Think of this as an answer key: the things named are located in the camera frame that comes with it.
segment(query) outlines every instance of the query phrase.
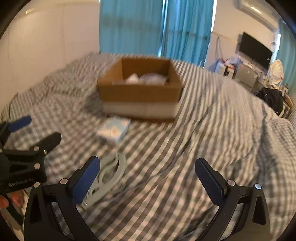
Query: white wall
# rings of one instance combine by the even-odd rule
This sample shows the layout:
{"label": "white wall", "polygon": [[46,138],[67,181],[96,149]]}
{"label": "white wall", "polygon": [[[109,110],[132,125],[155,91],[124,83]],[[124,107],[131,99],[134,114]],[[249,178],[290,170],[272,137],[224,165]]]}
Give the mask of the white wall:
{"label": "white wall", "polygon": [[[98,2],[55,6],[52,2],[58,0],[31,1],[0,40],[0,111],[17,92],[72,60],[99,51]],[[25,15],[32,7],[35,10]]]}
{"label": "white wall", "polygon": [[246,32],[271,48],[274,33],[262,23],[237,9],[237,0],[217,0],[216,19],[214,30],[208,49],[205,68],[212,71],[216,67],[215,50],[216,40],[220,37],[224,60],[237,57],[236,48],[239,34]]}

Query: black bag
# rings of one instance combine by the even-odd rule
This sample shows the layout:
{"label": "black bag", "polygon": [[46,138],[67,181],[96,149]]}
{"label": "black bag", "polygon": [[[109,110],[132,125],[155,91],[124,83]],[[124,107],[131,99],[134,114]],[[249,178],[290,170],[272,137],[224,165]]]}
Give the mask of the black bag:
{"label": "black bag", "polygon": [[258,91],[256,96],[264,100],[265,103],[268,104],[277,115],[280,115],[283,111],[283,97],[280,91],[262,88]]}

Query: black tv screen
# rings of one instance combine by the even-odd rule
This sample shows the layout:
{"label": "black tv screen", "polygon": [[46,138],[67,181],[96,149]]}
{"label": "black tv screen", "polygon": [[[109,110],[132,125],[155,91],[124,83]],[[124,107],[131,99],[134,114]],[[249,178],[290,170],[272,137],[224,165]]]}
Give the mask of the black tv screen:
{"label": "black tv screen", "polygon": [[239,51],[268,69],[272,52],[258,40],[247,33],[243,33]]}

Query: curtain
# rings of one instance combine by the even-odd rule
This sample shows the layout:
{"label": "curtain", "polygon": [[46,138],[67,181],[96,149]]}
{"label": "curtain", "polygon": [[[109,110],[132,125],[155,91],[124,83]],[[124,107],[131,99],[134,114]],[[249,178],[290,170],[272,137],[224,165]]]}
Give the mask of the curtain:
{"label": "curtain", "polygon": [[158,55],[163,0],[101,0],[100,9],[102,52]]}
{"label": "curtain", "polygon": [[293,93],[296,89],[296,39],[284,22],[279,22],[279,28],[281,44],[276,58],[283,63],[285,73],[283,86],[288,84],[289,92]]}
{"label": "curtain", "polygon": [[204,66],[210,42],[213,0],[166,0],[162,55]]}

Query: logo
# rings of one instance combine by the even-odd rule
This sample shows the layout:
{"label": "logo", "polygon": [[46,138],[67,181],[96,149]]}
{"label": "logo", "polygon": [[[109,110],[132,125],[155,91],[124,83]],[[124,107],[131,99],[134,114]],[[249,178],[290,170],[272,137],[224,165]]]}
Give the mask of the logo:
{"label": "logo", "polygon": [[29,182],[33,182],[34,180],[32,178],[29,178],[29,179],[25,179],[25,180],[22,180],[22,181],[16,181],[14,183],[8,183],[8,185],[10,187],[14,187],[16,185],[20,185],[20,184],[24,184],[24,183],[29,183]]}

